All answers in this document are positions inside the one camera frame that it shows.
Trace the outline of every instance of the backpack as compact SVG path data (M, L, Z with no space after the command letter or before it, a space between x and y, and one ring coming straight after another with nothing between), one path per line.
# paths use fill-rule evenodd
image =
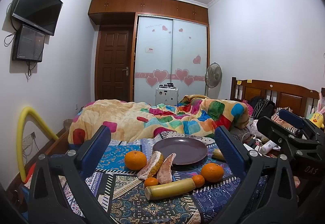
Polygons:
M253 111L253 118L258 120L261 117L267 116L269 118L274 114L275 103L268 99L260 99L257 101Z

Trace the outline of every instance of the blue clamp pad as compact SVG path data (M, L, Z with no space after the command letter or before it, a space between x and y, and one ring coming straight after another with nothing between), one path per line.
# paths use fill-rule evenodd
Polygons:
M303 119L293 113L290 113L288 110L281 109L279 111L279 117L297 129L302 129L304 126Z
M75 162L83 180L92 176L110 141L111 131L102 125L94 136L79 148Z
M224 126L216 128L214 131L214 140L222 155L225 157L230 170L236 177L243 180L246 176L249 163L247 149Z

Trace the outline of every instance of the small monitor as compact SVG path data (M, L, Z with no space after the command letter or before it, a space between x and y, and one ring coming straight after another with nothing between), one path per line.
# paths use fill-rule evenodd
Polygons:
M44 40L44 33L23 24L15 36L12 60L41 62Z

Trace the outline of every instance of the frosted glass door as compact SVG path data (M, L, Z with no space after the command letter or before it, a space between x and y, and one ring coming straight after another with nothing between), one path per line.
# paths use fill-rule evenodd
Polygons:
M134 101L155 105L155 91L169 83L173 20L140 17L135 51Z
M174 20L172 83L178 88L178 101L185 95L204 95L206 64L207 27Z

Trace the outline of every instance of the stuffed toy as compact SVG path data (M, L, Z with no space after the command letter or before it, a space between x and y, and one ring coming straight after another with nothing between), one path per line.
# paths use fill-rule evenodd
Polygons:
M318 128L322 128L322 129L324 129L324 124L323 124L324 123L323 114L325 113L325 106L324 105L325 105L325 98L320 93L320 99L318 100L318 104L317 104L317 111L309 119Z

